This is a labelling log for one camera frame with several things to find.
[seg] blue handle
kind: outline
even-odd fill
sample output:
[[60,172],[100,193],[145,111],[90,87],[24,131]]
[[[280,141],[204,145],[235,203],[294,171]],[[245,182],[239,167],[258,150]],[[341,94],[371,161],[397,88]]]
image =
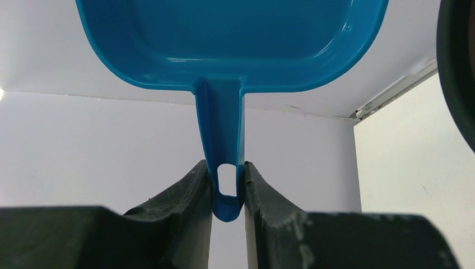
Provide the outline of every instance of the blue handle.
[[[244,203],[244,94],[240,78],[211,78],[195,84],[196,108],[212,186],[213,212],[224,222],[235,220]],[[218,167],[236,166],[237,196],[220,192]]]

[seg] gap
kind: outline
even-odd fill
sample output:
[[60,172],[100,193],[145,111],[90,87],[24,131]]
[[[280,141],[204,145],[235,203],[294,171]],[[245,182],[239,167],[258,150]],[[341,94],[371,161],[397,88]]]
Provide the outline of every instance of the gap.
[[236,167],[232,164],[222,164],[218,167],[220,192],[224,195],[237,196]]

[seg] round black object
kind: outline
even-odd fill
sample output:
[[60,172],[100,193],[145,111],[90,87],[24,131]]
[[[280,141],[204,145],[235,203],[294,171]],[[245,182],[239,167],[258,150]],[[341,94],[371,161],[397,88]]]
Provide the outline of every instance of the round black object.
[[455,124],[475,151],[475,6],[472,0],[442,0],[437,25],[437,65]]

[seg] blue plastic scoop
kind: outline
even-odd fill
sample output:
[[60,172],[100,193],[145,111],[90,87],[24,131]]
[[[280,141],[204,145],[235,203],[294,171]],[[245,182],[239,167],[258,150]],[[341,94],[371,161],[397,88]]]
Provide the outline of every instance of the blue plastic scoop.
[[[376,37],[388,0],[76,0],[87,38],[122,80],[195,95],[213,211],[243,205],[244,101],[298,92],[348,71]],[[217,169],[236,166],[237,196]]]

